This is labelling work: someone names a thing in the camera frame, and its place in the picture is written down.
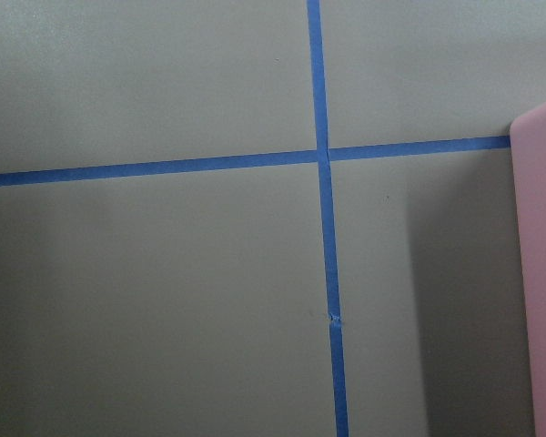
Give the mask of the pink plastic bin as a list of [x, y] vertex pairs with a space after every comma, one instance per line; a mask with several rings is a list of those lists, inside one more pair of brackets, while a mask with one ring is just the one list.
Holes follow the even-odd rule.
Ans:
[[535, 433], [546, 436], [546, 103], [511, 124]]

